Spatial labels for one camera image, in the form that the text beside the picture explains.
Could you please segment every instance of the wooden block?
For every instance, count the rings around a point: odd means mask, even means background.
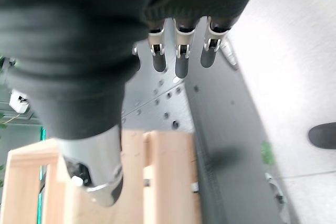
[[[121,196],[104,208],[71,183],[55,140],[10,151],[0,223],[36,223],[39,170],[46,164],[44,224],[201,223],[200,199],[192,192],[197,181],[192,135],[123,131],[121,161]],[[151,180],[150,187],[143,187],[144,178]]]
[[[192,136],[182,132],[152,132],[154,223],[195,224],[199,220],[192,183]]]
[[[8,153],[0,213],[1,224],[36,224],[39,166],[11,168]]]
[[[63,222],[66,184],[57,180],[57,163],[48,165],[43,201],[43,224]]]
[[[80,188],[68,186],[68,209],[65,223],[73,224],[142,224],[143,223],[143,164],[142,131],[124,131],[121,160],[124,172],[123,189],[117,203],[104,208],[93,203]]]
[[[59,150],[55,139],[41,141],[10,151],[11,167],[40,166],[57,162]]]

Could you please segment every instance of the black fabric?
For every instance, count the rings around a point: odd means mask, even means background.
[[[0,0],[0,52],[11,87],[28,94],[56,137],[90,137],[120,122],[125,82],[148,21],[210,15],[231,26],[248,0]]]

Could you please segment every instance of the robotic hand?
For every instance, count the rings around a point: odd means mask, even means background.
[[[199,18],[208,16],[201,64],[210,67],[247,2],[1,0],[0,52],[17,62],[8,70],[8,85],[28,95],[58,139],[72,181],[111,206],[123,183],[124,86],[140,67],[134,43],[148,38],[154,68],[163,71],[164,20],[173,17],[175,72],[185,78]]]

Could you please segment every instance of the metal plate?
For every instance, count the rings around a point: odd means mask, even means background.
[[[173,21],[165,22],[166,71],[157,72],[153,67],[152,54],[147,40],[137,43],[141,68],[127,83],[123,102],[123,116],[138,109],[149,101],[181,83],[175,79],[175,46]]]
[[[193,132],[184,85],[179,85],[122,118],[125,128]]]

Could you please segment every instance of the wooden plank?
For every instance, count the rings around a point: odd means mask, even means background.
[[[48,165],[56,162],[59,156],[55,139],[40,141],[10,152],[11,167]]]
[[[46,187],[44,191],[43,224],[60,224],[63,222],[64,201],[67,197],[66,184],[57,180],[57,163],[48,165]]]
[[[155,223],[195,224],[200,217],[191,184],[192,135],[182,132],[152,132],[152,166]]]
[[[73,224],[142,224],[143,223],[143,131],[122,133],[124,181],[117,203],[103,208],[93,203],[80,188],[67,185],[65,223]]]
[[[1,224],[36,224],[40,166],[11,166],[8,153],[0,213]]]

